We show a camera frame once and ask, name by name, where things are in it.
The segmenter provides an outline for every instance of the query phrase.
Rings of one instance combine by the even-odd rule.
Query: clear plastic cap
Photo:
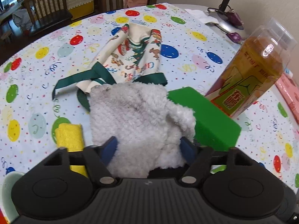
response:
[[[271,18],[266,28],[272,34],[274,43],[276,42],[283,49],[291,52],[297,44],[294,37],[274,18]]]

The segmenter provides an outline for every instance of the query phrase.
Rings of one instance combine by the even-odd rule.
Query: green ribbon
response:
[[[94,66],[87,71],[83,71],[77,74],[74,74],[72,76],[66,77],[64,79],[60,79],[57,84],[55,85],[53,92],[52,92],[52,100],[55,98],[55,90],[59,88],[63,88],[66,86],[69,86],[71,84],[84,81],[84,80],[92,80],[96,81],[100,84],[115,84],[115,80],[113,76],[106,70],[105,67],[103,67],[102,64],[99,62],[95,63]],[[134,80],[133,82],[141,82],[141,83],[153,83],[153,84],[161,84],[165,86],[167,84],[167,80],[164,76],[164,73],[162,72],[157,72],[153,74],[148,74],[141,76]],[[77,90],[77,99],[79,103],[88,111],[90,112],[90,105],[89,101],[87,99],[86,94],[81,90]]]

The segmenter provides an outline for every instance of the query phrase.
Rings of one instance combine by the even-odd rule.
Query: balloon print tablecloth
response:
[[[96,15],[40,38],[0,67],[0,184],[8,172],[27,172],[53,152],[62,122],[81,124],[92,144],[76,87],[58,90],[54,101],[51,93],[59,79],[85,70],[128,22],[161,31],[160,71],[168,90],[191,86],[205,94],[235,54],[209,27],[167,3]],[[299,132],[276,96],[267,92],[236,121],[242,127],[237,146],[296,190]]]

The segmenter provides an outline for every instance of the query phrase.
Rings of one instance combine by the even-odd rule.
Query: rolled yellow cloth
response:
[[[82,151],[84,141],[81,125],[61,123],[55,130],[57,147],[66,147],[69,152]],[[85,166],[71,166],[72,171],[87,177]]]

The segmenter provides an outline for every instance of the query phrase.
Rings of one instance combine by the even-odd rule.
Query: floor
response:
[[[95,11],[94,13],[89,14],[89,15],[87,15],[85,17],[79,18],[77,20],[81,20],[81,19],[93,16],[93,15],[96,15],[96,14],[98,14],[97,11]],[[23,35],[21,29],[18,28],[14,24],[13,20],[9,21],[9,25],[8,25],[8,23],[3,24],[2,25],[3,32],[7,31],[11,27],[13,35],[12,35],[12,41],[11,41],[11,43],[3,43],[2,41],[0,41],[0,65],[2,65],[11,56],[13,56],[15,53],[17,53],[18,51],[20,51],[21,49],[23,49],[24,47],[26,47],[30,43],[34,42],[35,40],[43,37],[44,35],[46,35],[48,33],[53,32],[53,31],[55,31],[55,30],[57,30],[57,29],[59,29],[61,27],[67,26],[67,25],[69,25],[72,22],[75,22],[77,20],[74,20],[74,21],[71,21],[71,22],[70,21],[66,21],[66,22],[60,23],[60,24],[58,24],[56,26],[53,26],[49,30],[47,30],[47,31],[45,31],[43,33],[39,33],[39,34],[37,34],[35,36],[32,36],[32,37]]]

